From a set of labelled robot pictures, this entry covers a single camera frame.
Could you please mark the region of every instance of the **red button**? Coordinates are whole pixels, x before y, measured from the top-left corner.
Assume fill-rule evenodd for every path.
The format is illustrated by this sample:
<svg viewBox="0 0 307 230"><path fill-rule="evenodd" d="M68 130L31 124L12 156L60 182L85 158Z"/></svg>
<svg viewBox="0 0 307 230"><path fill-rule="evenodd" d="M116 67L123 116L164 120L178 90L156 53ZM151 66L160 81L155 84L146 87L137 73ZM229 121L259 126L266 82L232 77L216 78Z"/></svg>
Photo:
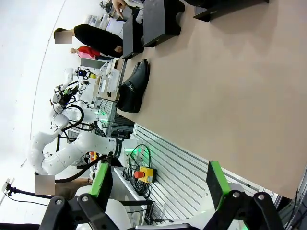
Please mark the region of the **red button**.
<svg viewBox="0 0 307 230"><path fill-rule="evenodd" d="M144 172L140 172L140 171L135 171L134 172L134 177L136 179L143 178L143 177L145 177L145 173Z"/></svg>

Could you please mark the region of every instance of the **black shirt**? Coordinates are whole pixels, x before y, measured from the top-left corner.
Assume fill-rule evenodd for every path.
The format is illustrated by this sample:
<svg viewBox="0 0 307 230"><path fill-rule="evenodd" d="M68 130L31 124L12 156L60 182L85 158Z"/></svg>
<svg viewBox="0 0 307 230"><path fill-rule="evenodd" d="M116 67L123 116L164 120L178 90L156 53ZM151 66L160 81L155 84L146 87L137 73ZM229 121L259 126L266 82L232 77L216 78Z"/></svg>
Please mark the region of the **black shirt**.
<svg viewBox="0 0 307 230"><path fill-rule="evenodd" d="M114 56L114 49L123 46L123 40L119 36L88 24L78 25L73 30L80 42L104 55Z"/></svg>

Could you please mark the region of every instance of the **shoe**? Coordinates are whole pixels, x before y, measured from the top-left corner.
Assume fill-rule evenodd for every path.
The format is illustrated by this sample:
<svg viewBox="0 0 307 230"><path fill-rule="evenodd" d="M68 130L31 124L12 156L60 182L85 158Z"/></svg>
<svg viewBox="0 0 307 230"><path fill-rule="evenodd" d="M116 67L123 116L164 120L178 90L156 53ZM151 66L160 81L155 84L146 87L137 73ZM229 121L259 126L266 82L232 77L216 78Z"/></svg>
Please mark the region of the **shoe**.
<svg viewBox="0 0 307 230"><path fill-rule="evenodd" d="M119 101L116 105L123 112L138 113L149 80L149 64L146 59L137 63L131 76L118 88Z"/></svg>

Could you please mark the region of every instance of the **bolt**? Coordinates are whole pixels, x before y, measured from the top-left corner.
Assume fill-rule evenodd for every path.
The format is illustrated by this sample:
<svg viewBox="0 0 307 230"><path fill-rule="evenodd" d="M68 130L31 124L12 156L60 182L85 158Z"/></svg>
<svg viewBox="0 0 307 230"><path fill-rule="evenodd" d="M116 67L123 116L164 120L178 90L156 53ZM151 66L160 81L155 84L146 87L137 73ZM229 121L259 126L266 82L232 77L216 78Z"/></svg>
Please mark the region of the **bolt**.
<svg viewBox="0 0 307 230"><path fill-rule="evenodd" d="M258 199L259 199L259 200L263 200L263 199L264 199L264 195L260 194L260 195L258 196Z"/></svg>
<svg viewBox="0 0 307 230"><path fill-rule="evenodd" d="M238 198L238 197L240 196L240 193L235 192L235 193L232 194L232 196L233 196L234 198Z"/></svg>
<svg viewBox="0 0 307 230"><path fill-rule="evenodd" d="M87 197L87 196L82 197L82 201L83 201L83 202L88 201L88 197Z"/></svg>

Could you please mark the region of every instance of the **person in red shirt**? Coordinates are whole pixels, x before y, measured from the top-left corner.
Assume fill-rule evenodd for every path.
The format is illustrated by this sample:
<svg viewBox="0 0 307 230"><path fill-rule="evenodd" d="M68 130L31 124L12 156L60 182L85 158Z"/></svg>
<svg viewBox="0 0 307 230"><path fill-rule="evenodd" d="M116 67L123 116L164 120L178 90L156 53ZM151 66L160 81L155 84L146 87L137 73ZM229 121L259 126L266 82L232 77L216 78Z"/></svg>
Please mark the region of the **person in red shirt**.
<svg viewBox="0 0 307 230"><path fill-rule="evenodd" d="M78 49L71 48L72 54L78 54L81 58L89 58L95 60L112 60L112 57L102 56L101 53L89 46L81 46Z"/></svg>

